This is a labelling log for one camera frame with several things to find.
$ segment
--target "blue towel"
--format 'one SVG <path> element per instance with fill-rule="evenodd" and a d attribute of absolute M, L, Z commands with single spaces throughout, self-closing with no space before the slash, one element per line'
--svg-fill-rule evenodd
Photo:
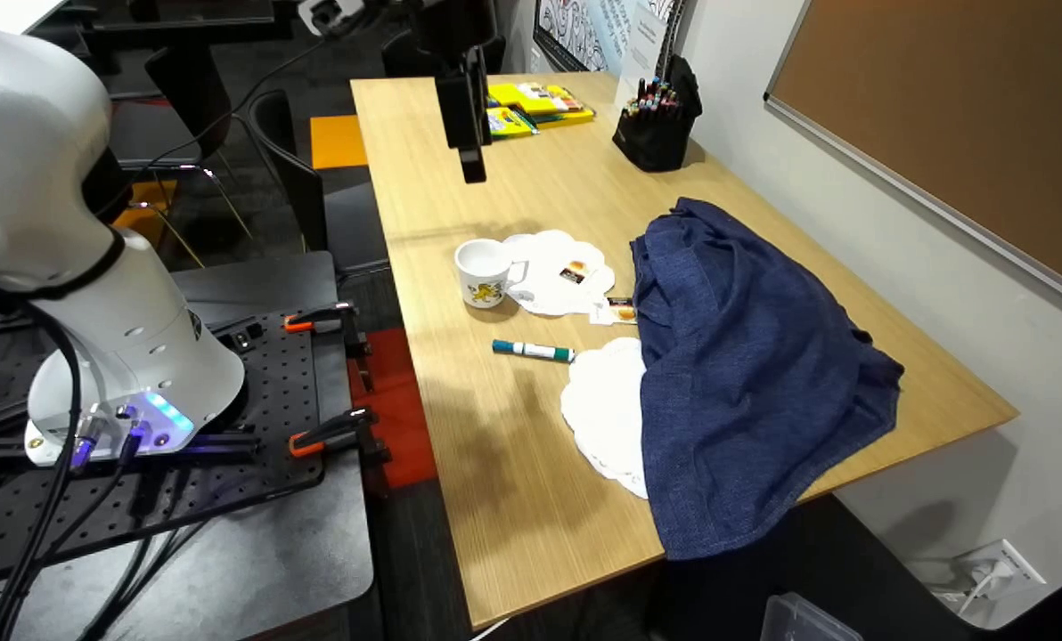
<path fill-rule="evenodd" d="M 823 469 L 895 428 L 901 364 L 719 208 L 680 199 L 631 253 L 642 460 L 669 558 L 762 537 Z"/>

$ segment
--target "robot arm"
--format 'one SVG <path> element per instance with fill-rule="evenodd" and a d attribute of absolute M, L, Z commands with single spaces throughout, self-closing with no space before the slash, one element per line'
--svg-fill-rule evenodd
<path fill-rule="evenodd" d="M 119 235 L 83 203 L 109 139 L 101 79 L 73 54 L 0 31 L 0 292 L 52 316 L 77 349 L 90 460 L 187 450 L 232 409 L 246 366 L 179 297 L 155 246 Z M 69 434 L 73 376 L 52 352 L 29 393 L 24 453 L 52 465 Z"/>

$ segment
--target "carpet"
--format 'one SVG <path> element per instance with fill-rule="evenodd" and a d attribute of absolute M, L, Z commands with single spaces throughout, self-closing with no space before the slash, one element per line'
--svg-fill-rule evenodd
<path fill-rule="evenodd" d="M 434 460 L 419 406 L 419 390 L 410 359 L 410 341 L 404 327 L 366 333 L 375 390 L 365 390 L 358 366 L 348 364 L 353 406 L 375 409 L 375 437 L 389 450 L 384 479 L 389 487 L 410 487 L 434 480 Z"/>

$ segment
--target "wall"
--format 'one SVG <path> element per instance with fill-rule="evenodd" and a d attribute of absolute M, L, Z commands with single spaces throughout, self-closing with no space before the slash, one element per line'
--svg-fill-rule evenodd
<path fill-rule="evenodd" d="M 525 30 L 530 3 L 514 6 Z M 911 569 L 1007 537 L 1048 589 L 969 617 L 1002 627 L 1062 589 L 1062 310 L 762 106 L 800 11 L 803 0 L 697 0 L 686 38 L 707 105 L 695 139 L 1018 406 L 993 434 L 841 492 Z"/>

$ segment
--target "teal marker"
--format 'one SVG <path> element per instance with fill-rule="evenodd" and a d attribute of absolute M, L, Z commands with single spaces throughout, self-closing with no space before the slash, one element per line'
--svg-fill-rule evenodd
<path fill-rule="evenodd" d="M 557 364 L 575 364 L 575 349 L 558 349 L 558 345 L 533 345 L 533 341 L 492 341 L 492 352 L 514 352 L 514 357 L 528 357 L 528 359 L 557 359 Z"/>

